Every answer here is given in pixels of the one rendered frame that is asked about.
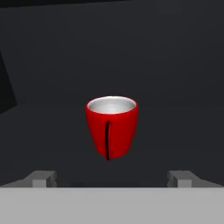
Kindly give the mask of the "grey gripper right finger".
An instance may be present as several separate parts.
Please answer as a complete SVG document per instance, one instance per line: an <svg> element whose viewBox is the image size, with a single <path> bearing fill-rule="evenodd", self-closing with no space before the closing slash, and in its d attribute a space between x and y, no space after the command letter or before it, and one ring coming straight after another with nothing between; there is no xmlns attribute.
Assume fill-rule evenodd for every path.
<svg viewBox="0 0 224 224"><path fill-rule="evenodd" d="M222 185L204 180L191 171L168 171L168 187L177 188L222 188Z"/></svg>

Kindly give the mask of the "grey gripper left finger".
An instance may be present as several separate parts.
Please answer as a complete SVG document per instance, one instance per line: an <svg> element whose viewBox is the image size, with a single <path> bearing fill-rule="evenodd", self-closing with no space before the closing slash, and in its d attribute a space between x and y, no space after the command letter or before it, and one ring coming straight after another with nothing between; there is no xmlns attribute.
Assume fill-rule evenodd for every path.
<svg viewBox="0 0 224 224"><path fill-rule="evenodd" d="M34 171L27 177L3 185L3 187L56 187L57 186L57 172L56 171Z"/></svg>

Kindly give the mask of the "red mug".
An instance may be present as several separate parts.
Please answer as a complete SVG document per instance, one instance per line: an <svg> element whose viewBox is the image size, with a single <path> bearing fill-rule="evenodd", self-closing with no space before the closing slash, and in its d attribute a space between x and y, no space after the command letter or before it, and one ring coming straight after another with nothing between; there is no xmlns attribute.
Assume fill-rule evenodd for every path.
<svg viewBox="0 0 224 224"><path fill-rule="evenodd" d="M129 152L137 127L138 104L123 96L103 96L86 105L86 120L94 146L107 160Z"/></svg>

